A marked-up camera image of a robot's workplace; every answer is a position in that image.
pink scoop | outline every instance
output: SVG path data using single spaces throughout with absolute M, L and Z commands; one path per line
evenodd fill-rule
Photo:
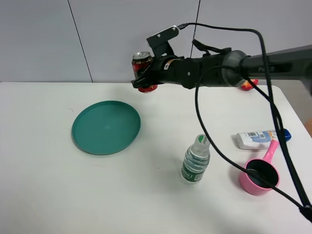
M 277 169 L 271 164 L 272 157 L 277 149 L 279 142 L 272 140 L 270 146 L 265 153 L 263 159 L 254 158 L 246 162 L 245 168 L 267 182 L 275 185 L 279 184 L 279 173 Z M 239 175 L 239 183 L 245 191 L 252 195 L 263 195 L 268 191 L 272 190 L 265 183 L 260 180 L 241 172 Z

scoop handle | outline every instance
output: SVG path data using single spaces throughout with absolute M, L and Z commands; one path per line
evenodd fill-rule
M 265 153 L 263 160 L 271 163 L 273 155 L 277 149 L 277 146 L 279 145 L 279 142 L 277 140 L 271 140 L 270 146 L 267 150 L 267 152 Z

green bottle label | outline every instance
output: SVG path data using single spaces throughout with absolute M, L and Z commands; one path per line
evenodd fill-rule
M 202 179 L 204 172 L 196 173 L 188 170 L 184 163 L 181 169 L 182 176 L 189 182 L 196 182 Z

toothpaste tube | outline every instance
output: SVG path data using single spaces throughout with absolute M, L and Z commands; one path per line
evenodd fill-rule
M 289 141 L 292 135 L 287 129 L 284 129 L 284 132 L 285 140 Z M 268 149 L 271 140 L 277 139 L 277 134 L 275 130 L 237 133 L 235 139 L 240 149 L 261 150 Z

white table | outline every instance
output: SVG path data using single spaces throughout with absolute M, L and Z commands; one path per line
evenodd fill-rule
M 312 139 L 281 90 L 273 91 L 292 134 L 290 154 L 312 198 Z M 311 224 L 276 192 L 244 192 L 239 171 L 214 149 L 199 184 L 180 182 L 185 151 L 202 133 L 194 92 L 175 85 L 142 94 L 130 84 L 1 83 L 0 233 L 311 233 Z M 272 129 L 268 102 L 256 90 L 199 92 L 203 119 L 222 152 L 237 163 L 263 157 L 264 150 L 238 149 L 232 136 Z M 72 143 L 71 127 L 83 109 L 104 100 L 135 107 L 142 126 L 126 150 L 92 156 Z M 298 200 L 280 149 L 273 164 L 279 188 Z

